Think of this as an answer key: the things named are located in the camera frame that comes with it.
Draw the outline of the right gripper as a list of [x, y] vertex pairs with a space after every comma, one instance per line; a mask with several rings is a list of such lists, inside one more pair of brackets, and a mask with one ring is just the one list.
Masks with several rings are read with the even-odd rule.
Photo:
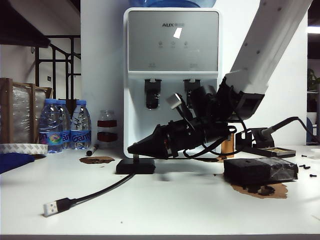
[[158, 124], [153, 133], [127, 148], [130, 154], [168, 159], [182, 151], [186, 158], [198, 158], [214, 149], [230, 135], [226, 123], [211, 124], [200, 118], [191, 121], [170, 121], [167, 126]]

